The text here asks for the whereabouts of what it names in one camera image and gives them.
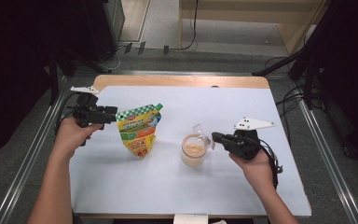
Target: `wooden table edge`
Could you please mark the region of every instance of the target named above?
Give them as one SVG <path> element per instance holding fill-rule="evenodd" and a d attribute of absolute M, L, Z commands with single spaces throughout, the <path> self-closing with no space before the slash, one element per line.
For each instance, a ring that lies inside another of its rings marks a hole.
<path fill-rule="evenodd" d="M 101 91 L 107 86 L 175 86 L 269 89 L 264 77 L 216 76 L 163 76 L 163 75 L 99 75 L 94 88 Z"/>

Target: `colorful food package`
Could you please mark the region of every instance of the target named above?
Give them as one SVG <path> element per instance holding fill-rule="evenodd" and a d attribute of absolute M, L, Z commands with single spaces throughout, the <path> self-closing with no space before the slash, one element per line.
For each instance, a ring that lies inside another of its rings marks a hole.
<path fill-rule="evenodd" d="M 152 149 L 155 131 L 161 120 L 162 104 L 145 105 L 116 114 L 117 126 L 124 146 L 143 158 Z"/>

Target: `human arm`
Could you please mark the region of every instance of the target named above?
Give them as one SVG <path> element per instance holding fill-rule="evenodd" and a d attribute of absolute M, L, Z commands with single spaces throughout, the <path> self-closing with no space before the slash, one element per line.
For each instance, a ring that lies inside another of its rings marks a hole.
<path fill-rule="evenodd" d="M 269 158 L 263 150 L 259 150 L 251 161 L 244 160 L 232 153 L 229 153 L 229 157 L 243 170 L 272 224 L 298 223 L 273 186 Z"/>
<path fill-rule="evenodd" d="M 74 118 L 62 121 L 29 224 L 72 223 L 69 161 L 84 140 L 101 127 L 101 124 L 91 124 L 80 128 Z"/>

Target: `wire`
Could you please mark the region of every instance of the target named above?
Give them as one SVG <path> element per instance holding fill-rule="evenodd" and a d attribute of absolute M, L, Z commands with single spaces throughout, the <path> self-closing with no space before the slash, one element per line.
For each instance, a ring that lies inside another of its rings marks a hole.
<path fill-rule="evenodd" d="M 279 161 L 278 161 L 278 157 L 275 155 L 275 153 L 272 151 L 272 148 L 269 146 L 269 144 L 267 143 L 267 142 L 265 142 L 264 140 L 262 140 L 262 139 L 259 139 L 262 143 L 264 143 L 265 144 L 265 146 L 262 146 L 262 147 L 266 147 L 266 148 L 268 148 L 268 151 L 269 151 L 269 153 L 270 153 L 270 155 L 271 155 L 271 158 L 274 160 L 274 162 L 275 162 L 275 167 L 276 167 L 276 169 L 277 169 L 277 174 L 280 174 L 280 173 L 282 173 L 283 172 L 283 168 L 282 168 L 282 166 L 280 166 L 279 165 Z"/>
<path fill-rule="evenodd" d="M 116 51 L 116 57 L 117 57 L 117 59 L 118 59 L 118 64 L 117 64 L 115 67 L 107 67 L 107 66 L 103 65 L 102 63 L 99 63 L 99 65 L 102 66 L 102 67 L 104 67 L 105 69 L 107 69 L 108 72 L 109 72 L 109 70 L 115 70 L 115 69 L 119 68 L 119 67 L 120 67 L 120 64 L 121 64 L 121 60 L 120 60 L 120 57 L 118 57 L 118 53 L 121 52 L 121 51 L 124 50 L 124 49 L 125 49 L 125 48 L 122 48 L 122 49 L 119 49 L 119 50 Z"/>
<path fill-rule="evenodd" d="M 291 142 L 291 134 L 290 134 L 289 122 L 287 120 L 284 103 L 289 99 L 288 96 L 292 91 L 295 91 L 296 89 L 303 88 L 303 87 L 304 86 L 296 86 L 296 87 L 292 88 L 289 92 L 287 92 L 284 95 L 283 100 L 282 100 L 282 116 L 283 116 L 284 124 L 286 126 L 287 141 L 289 142 L 289 146 L 292 145 L 292 142 Z"/>
<path fill-rule="evenodd" d="M 60 123 L 58 124 L 58 127 L 61 127 L 61 123 L 64 119 L 66 119 L 68 116 L 70 116 L 72 114 L 72 111 L 67 113 L 66 115 L 64 116 L 61 116 L 61 119 L 60 119 Z"/>
<path fill-rule="evenodd" d="M 282 112 L 280 114 L 280 117 L 283 117 L 284 115 L 286 115 L 288 112 L 290 112 L 291 110 L 295 109 L 297 107 L 297 105 L 303 100 L 303 97 L 297 97 L 296 100 L 289 105 L 288 107 L 285 108 L 284 112 Z"/>
<path fill-rule="evenodd" d="M 191 24 L 192 20 L 190 19 L 189 22 L 190 22 L 191 30 L 193 31 L 193 34 L 194 34 L 196 32 L 196 30 L 194 29 L 193 24 Z M 195 42 L 196 42 L 196 47 L 193 48 L 193 50 L 199 46 L 199 43 L 197 41 L 195 41 Z"/>
<path fill-rule="evenodd" d="M 297 94 L 294 94 L 294 95 L 292 95 L 292 96 L 289 96 L 289 97 L 287 97 L 285 100 L 278 101 L 277 103 L 275 103 L 275 105 L 280 105 L 280 104 L 282 104 L 284 101 L 292 100 L 292 99 L 297 98 L 298 96 L 301 96 L 301 95 L 304 95 L 304 93 L 297 93 Z"/>
<path fill-rule="evenodd" d="M 140 49 L 139 47 L 131 47 L 131 49 Z M 146 50 L 161 50 L 161 49 L 151 49 L 151 48 L 144 48 Z"/>
<path fill-rule="evenodd" d="M 74 95 L 79 95 L 80 92 L 78 91 L 75 91 L 75 92 L 71 92 L 62 102 L 61 106 L 60 106 L 60 109 L 58 111 L 58 114 L 57 114 L 57 119 L 56 119 L 56 126 L 55 126 L 55 134 L 57 135 L 58 133 L 58 130 L 60 129 L 60 124 L 62 122 L 63 119 L 61 119 L 61 116 L 62 116 L 62 111 L 66 105 L 66 103 L 68 103 L 69 99 L 71 99 L 72 96 Z"/>
<path fill-rule="evenodd" d="M 197 36 L 197 32 L 196 32 L 196 25 L 197 25 L 197 11 L 198 11 L 198 8 L 199 8 L 199 0 L 196 1 L 196 11 L 194 12 L 194 26 L 193 26 L 193 40 L 191 41 L 191 43 L 185 47 L 185 48 L 182 48 L 182 49 L 179 49 L 179 50 L 186 50 L 186 49 L 189 49 L 194 41 L 196 40 L 196 36 Z"/>

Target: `table surface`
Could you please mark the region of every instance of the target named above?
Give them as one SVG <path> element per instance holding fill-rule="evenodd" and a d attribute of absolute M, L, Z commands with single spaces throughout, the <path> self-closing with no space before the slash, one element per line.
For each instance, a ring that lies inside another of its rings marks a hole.
<path fill-rule="evenodd" d="M 97 77 L 94 87 L 102 90 L 97 104 L 114 105 L 118 111 L 158 103 L 164 107 L 153 149 L 142 160 L 123 146 L 115 123 L 105 125 L 76 151 L 70 164 L 75 213 L 115 218 L 265 216 L 241 169 L 220 144 L 208 150 L 200 167 L 187 167 L 181 160 L 182 139 L 194 125 L 200 123 L 207 135 L 233 133 L 233 125 L 247 116 L 276 123 L 257 132 L 283 165 L 278 193 L 295 216 L 310 216 L 309 201 L 263 77 L 112 75 Z"/>

